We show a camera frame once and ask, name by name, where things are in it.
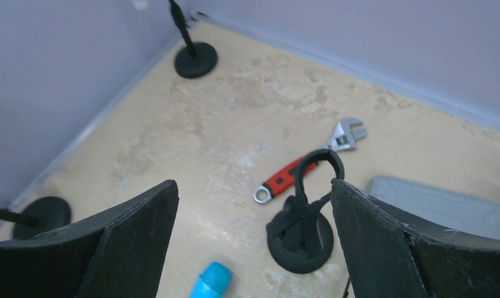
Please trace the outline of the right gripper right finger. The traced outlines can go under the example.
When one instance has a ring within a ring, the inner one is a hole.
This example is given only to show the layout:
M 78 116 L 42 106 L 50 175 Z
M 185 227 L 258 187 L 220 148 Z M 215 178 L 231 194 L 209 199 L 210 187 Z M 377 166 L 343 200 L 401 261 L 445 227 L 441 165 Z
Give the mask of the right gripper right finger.
M 333 179 L 356 297 L 500 297 L 500 240 L 452 230 Z

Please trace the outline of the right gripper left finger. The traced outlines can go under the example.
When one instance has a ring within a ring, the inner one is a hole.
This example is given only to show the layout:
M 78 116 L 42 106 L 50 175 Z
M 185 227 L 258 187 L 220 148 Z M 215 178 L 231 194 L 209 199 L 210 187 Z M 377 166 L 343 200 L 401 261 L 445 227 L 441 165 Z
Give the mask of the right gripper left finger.
M 0 297 L 155 297 L 178 204 L 167 180 L 78 222 L 0 242 Z

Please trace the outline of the black shock-mount stand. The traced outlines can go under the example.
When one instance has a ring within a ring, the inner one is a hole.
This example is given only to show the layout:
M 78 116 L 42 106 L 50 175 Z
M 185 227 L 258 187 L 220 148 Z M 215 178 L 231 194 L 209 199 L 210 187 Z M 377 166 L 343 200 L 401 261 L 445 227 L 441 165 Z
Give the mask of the black shock-mount stand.
M 71 216 L 68 202 L 55 196 L 39 198 L 21 213 L 0 208 L 0 220 L 14 223 L 12 237 L 18 240 L 28 240 L 69 225 Z

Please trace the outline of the black round-base stand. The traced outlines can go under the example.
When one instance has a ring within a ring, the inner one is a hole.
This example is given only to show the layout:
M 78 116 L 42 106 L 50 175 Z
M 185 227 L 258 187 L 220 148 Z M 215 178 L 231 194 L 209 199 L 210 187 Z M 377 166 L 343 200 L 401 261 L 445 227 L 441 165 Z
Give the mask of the black round-base stand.
M 218 63 L 217 51 L 209 43 L 193 42 L 182 9 L 174 0 L 169 0 L 169 5 L 173 21 L 185 42 L 185 47 L 179 50 L 174 59 L 176 73 L 187 79 L 209 74 Z
M 330 193 L 309 203 L 303 185 L 308 169 L 320 161 L 333 167 L 335 178 L 344 179 L 344 165 L 331 149 L 317 149 L 302 158 L 293 171 L 294 195 L 266 225 L 267 246 L 274 261 L 295 274 L 308 274 L 322 267 L 334 247 L 334 234 L 329 221 L 321 213 L 330 201 Z

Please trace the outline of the blue microphone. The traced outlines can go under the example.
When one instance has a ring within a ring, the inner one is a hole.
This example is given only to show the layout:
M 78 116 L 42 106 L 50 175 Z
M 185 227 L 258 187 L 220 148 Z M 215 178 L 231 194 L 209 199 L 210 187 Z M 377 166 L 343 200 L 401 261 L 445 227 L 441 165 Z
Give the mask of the blue microphone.
M 210 263 L 198 276 L 190 298 L 221 298 L 230 287 L 232 272 L 219 262 Z

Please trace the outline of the black round-base back stand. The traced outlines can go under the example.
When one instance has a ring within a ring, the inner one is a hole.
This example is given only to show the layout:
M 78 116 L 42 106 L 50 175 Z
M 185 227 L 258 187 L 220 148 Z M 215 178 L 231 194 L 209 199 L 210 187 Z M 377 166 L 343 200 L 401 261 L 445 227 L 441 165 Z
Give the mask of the black round-base back stand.
M 209 74 L 218 63 L 217 51 L 209 43 L 193 42 L 182 9 L 174 0 L 169 0 L 169 5 L 173 21 L 185 42 L 185 47 L 179 50 L 174 59 L 176 73 L 187 79 Z

